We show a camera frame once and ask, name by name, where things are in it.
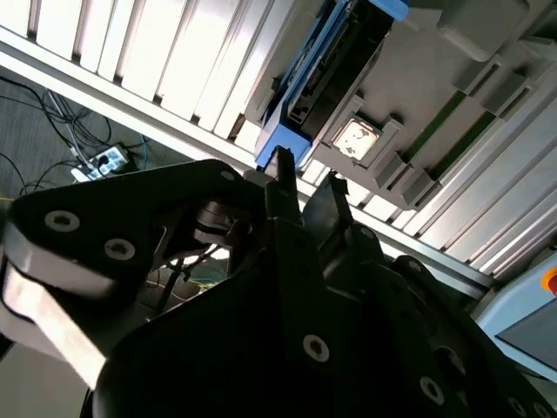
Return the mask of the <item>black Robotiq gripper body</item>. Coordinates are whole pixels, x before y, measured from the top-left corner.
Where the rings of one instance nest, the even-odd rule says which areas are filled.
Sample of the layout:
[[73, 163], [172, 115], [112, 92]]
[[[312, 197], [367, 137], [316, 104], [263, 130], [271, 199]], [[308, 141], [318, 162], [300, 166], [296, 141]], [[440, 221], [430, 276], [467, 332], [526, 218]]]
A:
[[96, 417], [383, 417], [371, 408], [362, 305], [304, 264], [241, 273], [126, 337]]

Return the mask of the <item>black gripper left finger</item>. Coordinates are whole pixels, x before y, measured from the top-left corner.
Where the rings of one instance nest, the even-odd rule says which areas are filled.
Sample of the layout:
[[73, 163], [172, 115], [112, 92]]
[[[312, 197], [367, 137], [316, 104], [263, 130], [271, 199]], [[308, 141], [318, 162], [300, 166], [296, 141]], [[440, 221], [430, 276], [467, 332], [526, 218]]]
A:
[[[262, 185], [207, 159], [16, 199], [1, 245], [2, 332], [62, 359], [96, 388], [126, 337], [228, 279], [292, 263], [324, 277], [292, 153], [276, 156], [277, 175]], [[149, 275], [211, 246], [228, 250], [227, 277], [150, 314], [138, 300]]]

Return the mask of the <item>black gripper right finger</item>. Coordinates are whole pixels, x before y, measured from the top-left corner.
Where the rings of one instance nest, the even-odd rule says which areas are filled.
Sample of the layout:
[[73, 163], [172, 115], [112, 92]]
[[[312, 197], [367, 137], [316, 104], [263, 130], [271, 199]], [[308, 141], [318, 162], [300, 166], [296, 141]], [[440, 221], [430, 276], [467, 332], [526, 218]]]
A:
[[359, 302], [372, 411], [383, 417], [553, 417], [556, 412], [415, 258], [388, 258], [328, 173], [303, 211], [327, 287]]

